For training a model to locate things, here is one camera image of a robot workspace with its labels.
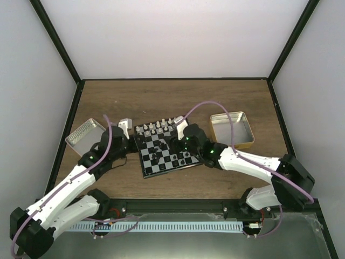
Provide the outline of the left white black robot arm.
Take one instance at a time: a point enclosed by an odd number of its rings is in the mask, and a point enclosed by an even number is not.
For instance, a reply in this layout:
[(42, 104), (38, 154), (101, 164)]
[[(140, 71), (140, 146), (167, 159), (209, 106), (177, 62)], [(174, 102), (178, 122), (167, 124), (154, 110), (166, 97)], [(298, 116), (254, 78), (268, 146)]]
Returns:
[(62, 182), (26, 209), (16, 208), (10, 215), (11, 245), (29, 258), (40, 258), (64, 231), (82, 220), (103, 224), (124, 220), (101, 190), (78, 195), (111, 170), (115, 160), (130, 153), (134, 139), (129, 129), (125, 121), (109, 126)]

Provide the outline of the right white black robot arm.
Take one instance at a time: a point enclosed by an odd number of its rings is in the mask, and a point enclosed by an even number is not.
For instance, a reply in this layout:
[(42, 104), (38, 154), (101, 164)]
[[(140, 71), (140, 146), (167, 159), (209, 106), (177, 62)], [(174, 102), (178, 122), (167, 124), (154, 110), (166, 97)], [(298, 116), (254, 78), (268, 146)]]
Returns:
[(267, 182), (261, 188), (249, 188), (239, 210), (245, 217), (254, 216), (259, 210), (271, 206), (284, 206), (301, 212), (312, 204), (311, 190), (315, 180), (296, 157), (285, 154), (282, 158), (270, 158), (241, 152), (210, 140), (197, 124), (178, 125), (166, 138), (173, 151), (189, 152), (209, 168), (240, 172)]

